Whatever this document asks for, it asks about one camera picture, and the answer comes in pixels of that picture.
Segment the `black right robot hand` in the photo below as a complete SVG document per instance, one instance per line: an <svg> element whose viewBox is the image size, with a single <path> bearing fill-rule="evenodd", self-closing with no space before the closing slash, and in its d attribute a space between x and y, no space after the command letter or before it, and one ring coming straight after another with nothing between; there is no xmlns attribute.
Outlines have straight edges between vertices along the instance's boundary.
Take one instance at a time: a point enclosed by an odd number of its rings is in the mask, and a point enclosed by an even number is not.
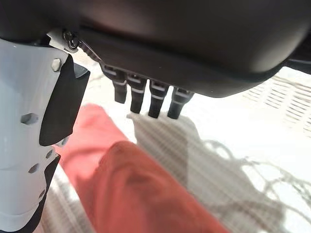
<svg viewBox="0 0 311 233"><path fill-rule="evenodd" d="M90 72L82 49L138 113L151 81L157 117L170 86L169 117L193 94L223 98L283 66L311 70L308 0L3 0L0 3L0 230L38 226Z"/></svg>

